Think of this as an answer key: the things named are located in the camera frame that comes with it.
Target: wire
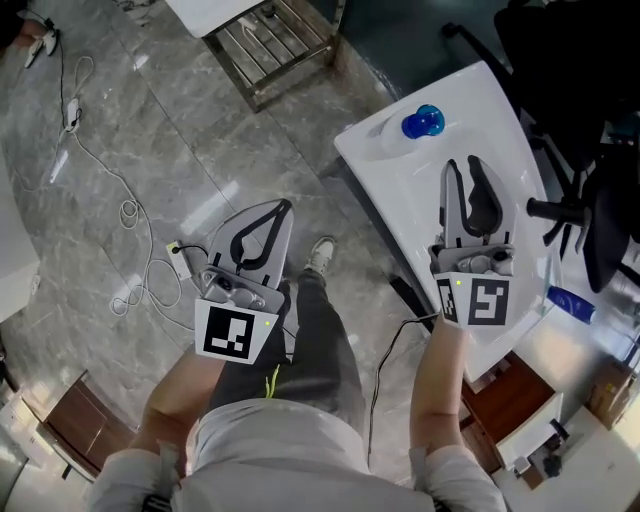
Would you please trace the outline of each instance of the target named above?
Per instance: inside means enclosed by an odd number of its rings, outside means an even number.
[[[63,76],[64,76],[64,53],[63,53],[63,49],[62,49],[62,38],[60,36],[60,32],[58,32],[58,38],[59,38],[58,39],[58,43],[60,44],[60,113],[62,114],[62,129],[60,130],[60,133],[58,134],[58,140],[56,141],[56,147],[55,147],[55,149],[53,151],[53,156],[51,158],[51,163],[47,167],[46,172],[40,177],[40,181],[38,182],[38,185],[35,188],[29,188],[27,186],[27,183],[26,183],[25,179],[18,172],[18,170],[17,169],[13,169],[14,174],[18,177],[18,181],[20,182],[20,186],[26,192],[31,192],[31,193],[38,192],[40,189],[42,189],[44,184],[45,184],[45,181],[47,180],[47,178],[51,177],[51,171],[52,171],[52,169],[53,169],[53,167],[55,165],[56,158],[58,156],[58,150],[60,149],[60,143],[62,142],[62,139],[64,138],[65,134],[70,133],[75,128],[76,123],[78,122],[78,120],[80,120],[80,117],[82,116],[82,109],[79,108],[76,111],[75,119],[73,119],[73,120],[70,119],[69,120],[69,125],[65,126],[65,124],[64,124],[64,99],[63,99],[63,95],[62,95]],[[80,63],[83,60],[88,60],[91,63],[91,68],[89,68],[89,71],[84,75],[84,77],[82,77],[82,80],[80,80],[80,83],[78,83],[78,68],[80,66]],[[94,61],[88,55],[83,55],[76,61],[76,66],[75,66],[75,69],[74,69],[74,76],[73,76],[73,98],[76,97],[78,92],[80,92],[80,89],[84,86],[85,82],[93,74],[94,68],[95,68]]]
[[[62,129],[64,130],[65,129],[65,125],[64,125],[64,95],[63,95],[63,85],[64,85],[64,48],[62,46],[62,34],[60,33],[59,30],[56,31],[56,36],[58,38],[58,45],[60,46],[60,117],[61,117],[60,123],[62,125]]]
[[[173,254],[178,254],[183,249],[200,249],[205,254],[205,256],[207,258],[209,257],[209,253],[201,245],[183,245],[183,246],[180,246],[180,247],[174,247],[173,249],[171,249],[171,252]]]
[[[24,8],[24,10],[25,10],[25,11],[30,12],[31,14],[35,14],[35,15],[36,15],[38,18],[40,18],[42,21],[47,21],[47,20],[45,20],[42,16],[40,16],[36,11],[33,11],[33,10],[29,9],[28,7],[25,7],[25,8]]]
[[[120,209],[118,211],[120,225],[127,230],[135,229],[138,226],[141,214],[145,222],[147,223],[147,230],[149,233],[149,256],[147,257],[147,262],[144,266],[142,282],[140,284],[133,286],[130,289],[126,299],[123,300],[120,297],[114,298],[109,304],[109,309],[116,316],[125,316],[129,312],[130,308],[140,305],[140,303],[142,302],[142,299],[144,298],[144,294],[147,293],[149,295],[151,304],[153,304],[153,307],[156,309],[156,311],[161,317],[163,317],[165,320],[168,320],[169,322],[171,322],[172,324],[178,327],[182,327],[183,329],[189,332],[195,332],[191,327],[187,327],[186,325],[183,325],[180,322],[176,322],[175,320],[173,320],[172,318],[169,318],[160,310],[160,308],[172,309],[178,304],[178,302],[180,302],[180,299],[182,298],[182,285],[180,284],[180,279],[178,278],[178,274],[176,273],[175,269],[171,266],[170,263],[166,262],[165,260],[152,259],[151,257],[153,254],[153,232],[151,230],[151,222],[149,221],[147,212],[145,212],[142,205],[138,202],[138,200],[136,199],[135,195],[129,188],[129,185],[127,185],[127,182],[124,180],[124,178],[119,174],[116,174],[115,172],[109,170],[109,168],[104,163],[102,163],[102,161],[98,157],[96,157],[93,153],[91,153],[91,151],[89,151],[82,144],[82,142],[80,142],[80,139],[78,138],[78,135],[76,133],[74,133],[73,136],[76,139],[78,146],[80,146],[80,148],[89,157],[91,157],[101,167],[101,169],[104,172],[106,172],[109,176],[116,178],[122,184],[124,189],[127,191],[127,194],[129,195],[129,199],[125,199],[122,202],[122,204],[120,205]],[[161,263],[166,267],[168,267],[169,270],[171,270],[171,273],[173,274],[173,277],[176,280],[176,284],[178,285],[178,297],[171,304],[163,303],[149,288],[149,270],[151,268],[151,265],[153,265],[154,263],[156,264]],[[134,294],[138,288],[141,289],[141,293],[140,293],[140,297],[138,297],[138,299],[135,300]]]
[[[384,356],[382,356],[382,359],[380,360],[380,364],[378,364],[378,368],[376,369],[376,382],[373,388],[373,397],[371,398],[371,410],[369,411],[369,442],[367,446],[367,465],[370,464],[370,460],[371,460],[371,443],[373,441],[373,411],[376,406],[376,402],[378,401],[378,394],[380,392],[380,371],[382,370],[384,363],[387,361],[387,359],[389,359],[389,356],[391,355],[391,351],[393,350],[393,347],[395,346],[396,341],[398,340],[398,337],[400,336],[400,333],[402,332],[402,329],[404,329],[405,325],[422,323],[422,321],[428,320],[429,318],[434,318],[439,314],[440,313],[433,313],[431,315],[411,318],[409,320],[405,320],[404,322],[402,322],[402,324],[400,324],[400,327],[398,328],[398,331],[396,332],[396,335],[393,337],[393,340],[391,341],[391,345],[389,345],[389,348],[387,349]]]
[[[284,325],[282,326],[282,330],[286,332],[289,336],[291,336],[294,340],[296,339],[295,334],[293,334],[289,329],[287,329]]]

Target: white cabinet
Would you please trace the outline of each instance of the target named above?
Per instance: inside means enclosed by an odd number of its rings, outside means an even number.
[[[0,322],[25,307],[40,260],[18,213],[0,151]]]

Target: black cable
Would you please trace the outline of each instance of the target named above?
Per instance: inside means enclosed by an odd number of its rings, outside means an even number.
[[[398,341],[398,337],[400,336],[400,333],[402,332],[402,329],[404,329],[405,325],[419,324],[419,323],[422,323],[424,320],[428,320],[429,318],[434,318],[439,314],[440,313],[433,313],[432,315],[420,316],[418,318],[412,318],[410,320],[405,320],[404,322],[402,322],[402,324],[398,328],[398,331],[396,332],[396,335],[393,337],[393,340],[391,341],[391,345],[389,345],[389,348],[387,349],[384,356],[382,356],[382,359],[380,360],[380,364],[376,369],[376,383],[373,388],[373,397],[371,398],[371,410],[369,411],[369,442],[367,447],[367,465],[370,464],[370,460],[371,460],[371,442],[373,440],[373,410],[376,406],[376,402],[378,401],[378,393],[380,392],[380,371],[382,370],[382,366],[384,365],[384,363],[386,363],[387,359],[389,359],[389,356],[391,355],[391,351],[393,350],[393,347],[395,346],[396,341]]]
[[[47,21],[47,20],[45,20],[42,16],[40,16],[36,11],[33,11],[33,10],[29,9],[28,7],[25,7],[25,8],[24,8],[24,10],[25,10],[25,11],[30,12],[31,14],[35,14],[35,15],[36,15],[38,18],[40,18],[42,21]]]
[[[171,252],[173,254],[178,254],[182,249],[200,249],[207,256],[207,258],[209,258],[209,253],[207,252],[207,250],[200,245],[183,245],[181,247],[174,247],[173,249],[171,249]]]
[[[56,31],[56,37],[58,38],[58,45],[60,46],[60,116],[62,117],[61,123],[64,129],[64,96],[62,93],[64,84],[64,49],[62,48],[62,35],[59,31]]]

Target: gray tile floor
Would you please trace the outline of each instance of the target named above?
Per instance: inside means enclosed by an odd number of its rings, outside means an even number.
[[[208,244],[233,212],[279,197],[295,208],[290,275],[302,268],[318,237],[338,239],[328,291],[369,400],[380,357],[412,315],[388,285],[390,255],[348,188],[330,172],[335,135],[369,114],[362,95],[320,71],[253,114],[204,43],[168,8],[142,28],[109,0],[39,0],[32,8],[63,32],[65,100],[78,57],[88,54],[95,61],[79,95],[78,135],[126,179],[143,205],[154,257],[166,259],[164,246],[174,239]],[[126,194],[73,138],[61,143],[58,161],[66,161],[53,184],[35,193],[20,186],[15,172],[30,187],[41,182],[60,128],[60,49],[49,58],[40,55],[29,70],[24,58],[24,51],[11,48],[0,62],[0,166],[11,174],[41,258],[42,284],[31,304],[1,326],[8,364],[22,383],[43,375],[65,381],[72,371],[87,369],[92,385],[135,427],[151,389],[191,334],[163,320],[148,300],[124,317],[111,313],[112,298],[140,281],[149,237],[143,222],[132,230],[120,226],[118,208]],[[197,258],[195,267],[202,263]],[[151,270],[150,283],[164,302],[177,296],[173,278],[159,266]],[[195,295],[185,286],[167,315],[192,325]],[[295,333],[295,310],[287,325]],[[408,403],[423,345],[421,331],[408,326],[383,372],[372,469],[397,482],[409,476]]]

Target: shoe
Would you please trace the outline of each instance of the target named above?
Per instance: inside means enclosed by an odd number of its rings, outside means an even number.
[[[311,254],[309,255],[309,261],[305,265],[305,270],[313,270],[317,272],[321,276],[327,272],[327,267],[329,266],[329,262],[333,258],[333,253],[335,252],[336,241],[330,236],[322,237],[320,240],[316,242],[311,249]]]
[[[42,36],[42,40],[44,41],[44,47],[47,49],[47,55],[51,55],[56,51],[56,46],[58,46],[58,31],[55,29],[49,30]]]
[[[24,67],[28,68],[33,64],[33,61],[36,59],[40,50],[44,47],[44,42],[42,39],[36,39],[36,42],[29,46],[29,54],[27,55],[27,62],[24,63]]]

